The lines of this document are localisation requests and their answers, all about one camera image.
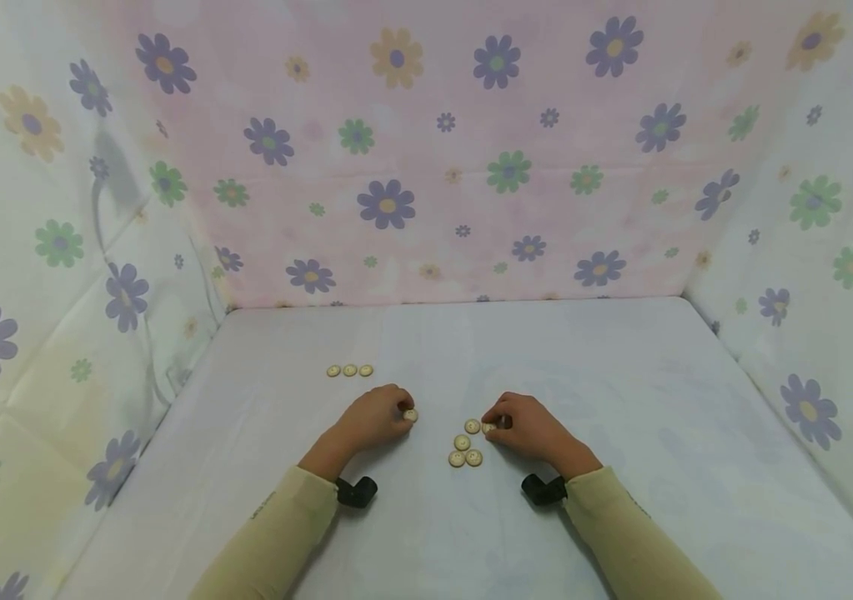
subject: round button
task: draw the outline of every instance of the round button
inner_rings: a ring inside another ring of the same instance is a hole
[[[466,456],[464,456],[464,454],[462,452],[459,452],[459,450],[453,450],[449,454],[449,463],[452,467],[456,467],[456,468],[463,467],[465,462],[466,462]]]
[[[483,463],[483,453],[479,450],[469,450],[466,453],[466,465],[470,465],[471,467],[478,467]]]
[[[469,450],[469,437],[466,437],[463,434],[454,437],[453,446],[456,447],[457,450]]]

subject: yellow flower print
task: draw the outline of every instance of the yellow flower print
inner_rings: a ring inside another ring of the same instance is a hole
[[[294,81],[303,83],[309,78],[309,64],[301,57],[289,57],[286,62],[286,74]]]
[[[52,163],[53,151],[65,150],[59,139],[59,121],[48,115],[46,103],[39,96],[30,100],[26,90],[13,86],[9,94],[0,93],[0,106],[9,115],[5,126],[22,138],[20,146],[30,157],[39,154],[46,163]]]
[[[377,76],[386,76],[386,87],[393,89],[396,83],[403,88],[413,87],[413,77],[424,74],[424,65],[419,59],[424,49],[419,42],[409,39],[409,30],[401,27],[396,33],[383,27],[380,33],[382,42],[369,44],[369,54],[376,58],[372,72]]]
[[[813,14],[793,40],[793,47],[786,55],[786,69],[799,64],[801,71],[808,71],[817,61],[829,61],[836,44],[843,39],[843,27],[836,26],[839,21],[837,12]]]
[[[730,50],[730,55],[727,57],[727,64],[731,67],[740,66],[746,63],[747,58],[753,53],[753,44],[749,42],[740,42]]]

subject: beige sleeve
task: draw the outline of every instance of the beige sleeve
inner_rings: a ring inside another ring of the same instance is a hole
[[[566,512],[619,600],[721,598],[603,467],[566,483]]]
[[[199,579],[191,600],[284,598],[336,514],[337,488],[292,467]]]

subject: hand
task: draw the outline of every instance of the hand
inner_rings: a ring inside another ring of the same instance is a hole
[[[532,396],[505,392],[483,416],[483,423],[502,422],[509,417],[509,429],[490,429],[487,438],[535,460],[546,461],[569,481],[578,475],[601,469],[603,463],[590,447],[577,440]]]

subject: button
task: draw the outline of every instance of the button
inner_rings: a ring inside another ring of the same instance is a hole
[[[483,463],[483,453],[479,450],[469,450],[466,453],[466,465],[470,465],[471,467],[478,467]]]

